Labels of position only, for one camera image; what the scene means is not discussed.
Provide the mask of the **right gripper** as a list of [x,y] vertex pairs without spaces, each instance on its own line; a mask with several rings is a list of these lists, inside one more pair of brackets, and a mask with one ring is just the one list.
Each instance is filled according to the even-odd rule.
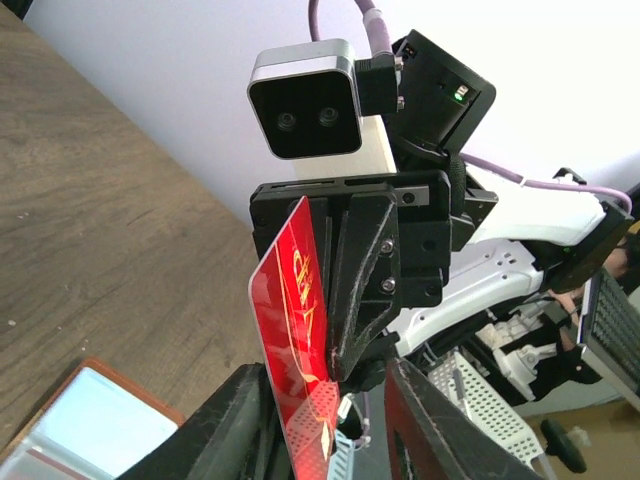
[[249,204],[259,255],[301,197],[310,202],[330,320],[327,362],[338,382],[399,308],[441,302],[452,254],[498,202],[471,178],[456,199],[439,170],[263,184]]

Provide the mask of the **brown leather card holder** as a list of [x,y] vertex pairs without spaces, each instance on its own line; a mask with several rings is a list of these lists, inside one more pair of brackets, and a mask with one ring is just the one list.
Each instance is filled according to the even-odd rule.
[[96,357],[83,360],[1,453],[3,479],[115,479],[186,421]]

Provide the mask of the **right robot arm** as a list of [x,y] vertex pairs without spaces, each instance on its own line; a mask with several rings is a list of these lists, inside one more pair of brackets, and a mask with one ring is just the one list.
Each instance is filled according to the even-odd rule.
[[454,338],[487,310],[535,315],[593,275],[630,200],[562,169],[535,182],[463,148],[494,86],[417,31],[359,59],[342,39],[261,52],[247,94],[299,165],[250,214],[250,283],[274,387],[362,385],[375,360]]

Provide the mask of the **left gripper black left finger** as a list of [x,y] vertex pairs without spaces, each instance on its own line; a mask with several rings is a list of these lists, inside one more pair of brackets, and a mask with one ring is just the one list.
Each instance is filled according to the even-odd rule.
[[244,364],[159,447],[119,476],[283,479],[285,442],[263,364]]

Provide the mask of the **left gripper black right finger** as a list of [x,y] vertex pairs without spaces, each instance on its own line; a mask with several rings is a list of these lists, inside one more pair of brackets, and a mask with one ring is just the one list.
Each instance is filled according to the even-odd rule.
[[537,479],[405,359],[387,364],[385,420],[391,478]]

